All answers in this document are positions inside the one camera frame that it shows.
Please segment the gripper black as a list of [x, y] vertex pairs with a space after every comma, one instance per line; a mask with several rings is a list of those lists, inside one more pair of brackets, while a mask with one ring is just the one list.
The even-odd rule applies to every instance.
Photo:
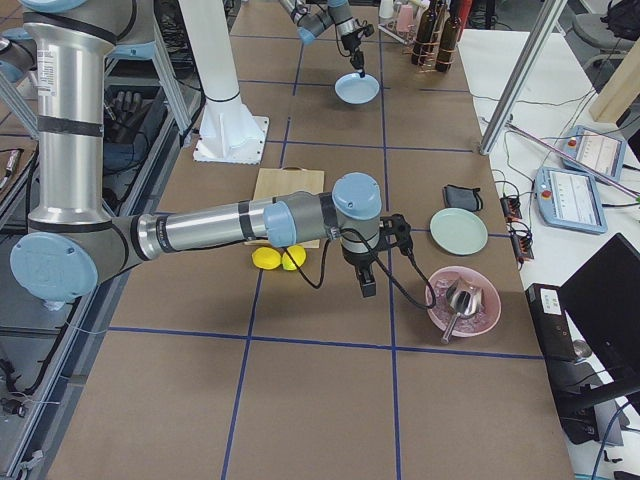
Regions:
[[365, 77], [364, 53], [360, 49], [362, 36], [361, 28], [341, 34], [342, 46], [349, 53], [350, 63], [360, 78]]
[[373, 253], [379, 251], [380, 235], [361, 239], [356, 234], [343, 234], [341, 237], [342, 254], [347, 263], [355, 267], [363, 298], [374, 297], [377, 292], [376, 280], [371, 264]]

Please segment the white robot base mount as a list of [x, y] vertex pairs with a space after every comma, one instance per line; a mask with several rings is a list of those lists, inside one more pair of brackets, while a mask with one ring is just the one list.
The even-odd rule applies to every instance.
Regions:
[[221, 1], [179, 3], [206, 103], [194, 159], [256, 165], [262, 159], [269, 119], [244, 104]]

